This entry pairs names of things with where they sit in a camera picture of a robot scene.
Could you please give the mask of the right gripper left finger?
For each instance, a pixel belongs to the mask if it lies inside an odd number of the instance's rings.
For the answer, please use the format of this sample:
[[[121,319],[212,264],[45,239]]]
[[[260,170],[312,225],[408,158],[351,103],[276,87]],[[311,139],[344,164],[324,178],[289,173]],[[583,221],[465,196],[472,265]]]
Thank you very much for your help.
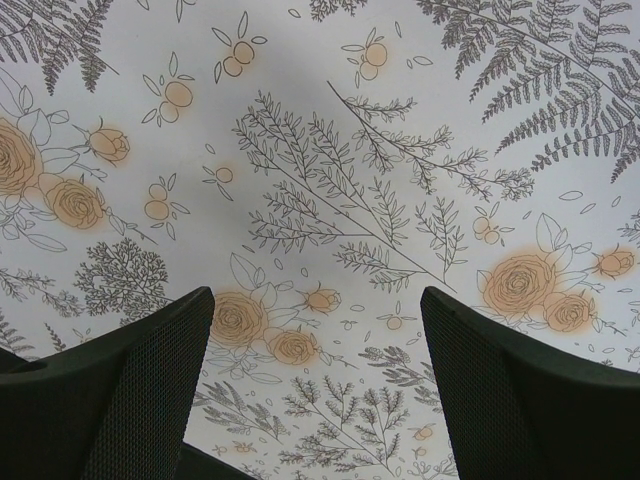
[[[213,312],[200,287],[40,360],[3,350],[2,478],[173,478]]]

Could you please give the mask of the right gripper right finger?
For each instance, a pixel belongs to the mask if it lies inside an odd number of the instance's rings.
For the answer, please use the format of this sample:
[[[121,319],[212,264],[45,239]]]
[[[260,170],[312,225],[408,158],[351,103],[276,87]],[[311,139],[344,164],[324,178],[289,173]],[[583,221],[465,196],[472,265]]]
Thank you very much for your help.
[[[460,478],[638,478],[638,374],[518,333],[435,287],[421,312]]]

